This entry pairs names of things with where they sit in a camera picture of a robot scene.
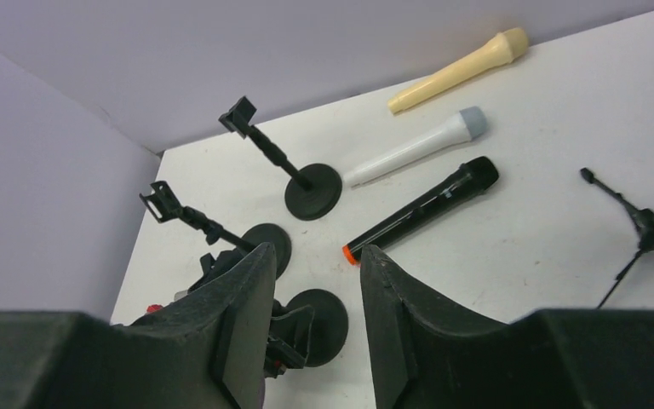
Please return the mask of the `white microphone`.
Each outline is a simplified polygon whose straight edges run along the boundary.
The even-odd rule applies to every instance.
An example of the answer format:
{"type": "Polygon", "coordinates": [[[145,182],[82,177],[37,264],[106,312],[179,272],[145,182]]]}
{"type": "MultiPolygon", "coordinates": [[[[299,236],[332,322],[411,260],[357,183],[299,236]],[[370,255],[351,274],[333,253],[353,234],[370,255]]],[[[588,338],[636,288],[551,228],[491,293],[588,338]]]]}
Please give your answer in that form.
{"type": "Polygon", "coordinates": [[[362,186],[440,150],[475,141],[488,129],[488,119],[480,107],[464,108],[436,128],[358,165],[343,176],[343,181],[349,187],[362,186]]]}

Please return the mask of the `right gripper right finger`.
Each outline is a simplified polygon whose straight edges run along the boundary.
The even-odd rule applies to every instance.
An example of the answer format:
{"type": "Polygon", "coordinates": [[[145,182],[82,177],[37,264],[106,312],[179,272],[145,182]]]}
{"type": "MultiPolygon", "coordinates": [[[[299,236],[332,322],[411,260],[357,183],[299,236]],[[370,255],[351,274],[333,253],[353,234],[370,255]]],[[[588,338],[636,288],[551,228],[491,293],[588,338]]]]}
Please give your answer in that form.
{"type": "Polygon", "coordinates": [[[380,408],[654,408],[654,310],[544,308],[504,324],[374,245],[360,286],[380,408]]]}

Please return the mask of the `black round-base stand white mic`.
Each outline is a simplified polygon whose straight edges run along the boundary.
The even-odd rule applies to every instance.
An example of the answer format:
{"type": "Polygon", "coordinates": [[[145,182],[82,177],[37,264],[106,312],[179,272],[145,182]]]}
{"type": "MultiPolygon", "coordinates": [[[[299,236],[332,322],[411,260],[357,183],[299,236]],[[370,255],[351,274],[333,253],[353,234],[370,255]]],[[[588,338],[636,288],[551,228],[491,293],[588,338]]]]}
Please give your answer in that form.
{"type": "Polygon", "coordinates": [[[190,228],[201,231],[208,245],[223,240],[243,253],[249,253],[261,243],[271,243],[276,252],[276,277],[279,278],[284,273],[290,262],[292,243],[290,236],[279,225],[257,224],[242,236],[237,236],[219,222],[209,219],[202,211],[182,205],[166,181],[155,181],[150,187],[152,193],[140,193],[139,198],[158,223],[179,220],[190,228]]]}

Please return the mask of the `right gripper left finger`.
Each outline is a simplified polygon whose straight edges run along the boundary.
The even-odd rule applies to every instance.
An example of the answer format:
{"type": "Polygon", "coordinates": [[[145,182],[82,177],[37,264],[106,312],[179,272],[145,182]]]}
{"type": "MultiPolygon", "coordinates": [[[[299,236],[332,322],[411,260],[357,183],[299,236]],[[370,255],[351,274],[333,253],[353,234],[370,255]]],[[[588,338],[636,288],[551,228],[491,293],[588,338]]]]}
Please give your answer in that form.
{"type": "Polygon", "coordinates": [[[264,243],[131,325],[0,312],[0,408],[259,408],[275,273],[264,243]]]}

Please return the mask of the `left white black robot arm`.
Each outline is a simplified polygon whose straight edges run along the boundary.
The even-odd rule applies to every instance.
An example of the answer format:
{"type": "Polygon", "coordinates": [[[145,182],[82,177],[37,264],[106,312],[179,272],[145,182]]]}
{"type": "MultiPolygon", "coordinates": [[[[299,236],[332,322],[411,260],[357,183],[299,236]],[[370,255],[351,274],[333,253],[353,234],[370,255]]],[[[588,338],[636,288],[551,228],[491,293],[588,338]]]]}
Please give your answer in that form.
{"type": "MultiPolygon", "coordinates": [[[[223,251],[214,257],[206,254],[200,258],[203,275],[183,294],[218,279],[235,267],[243,256],[238,251],[223,251]]],[[[318,343],[316,335],[317,307],[313,300],[314,290],[303,291],[283,305],[272,302],[271,320],[267,335],[267,350],[264,361],[264,376],[276,378],[291,369],[303,369],[318,365],[318,343]]]]}

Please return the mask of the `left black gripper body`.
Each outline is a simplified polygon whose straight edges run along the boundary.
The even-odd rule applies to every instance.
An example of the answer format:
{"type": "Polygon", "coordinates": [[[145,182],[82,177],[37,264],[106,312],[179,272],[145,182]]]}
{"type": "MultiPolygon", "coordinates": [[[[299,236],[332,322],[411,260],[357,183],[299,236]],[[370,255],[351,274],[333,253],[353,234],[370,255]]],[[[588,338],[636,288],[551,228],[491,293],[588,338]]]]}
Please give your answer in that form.
{"type": "Polygon", "coordinates": [[[287,370],[303,369],[310,355],[315,310],[306,305],[273,310],[267,333],[265,377],[277,378],[287,370]]]}

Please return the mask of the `black microphone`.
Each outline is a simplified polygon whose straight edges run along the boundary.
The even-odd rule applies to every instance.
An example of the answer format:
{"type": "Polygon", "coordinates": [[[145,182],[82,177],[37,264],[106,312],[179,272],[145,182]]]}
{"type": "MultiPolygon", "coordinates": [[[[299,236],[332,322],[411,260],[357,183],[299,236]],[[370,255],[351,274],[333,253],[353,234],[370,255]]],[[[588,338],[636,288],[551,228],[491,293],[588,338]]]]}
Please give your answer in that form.
{"type": "Polygon", "coordinates": [[[437,217],[485,193],[498,179],[498,169],[486,156],[461,164],[442,182],[348,242],[342,253],[350,264],[358,265],[366,246],[384,250],[398,243],[437,217]]]}

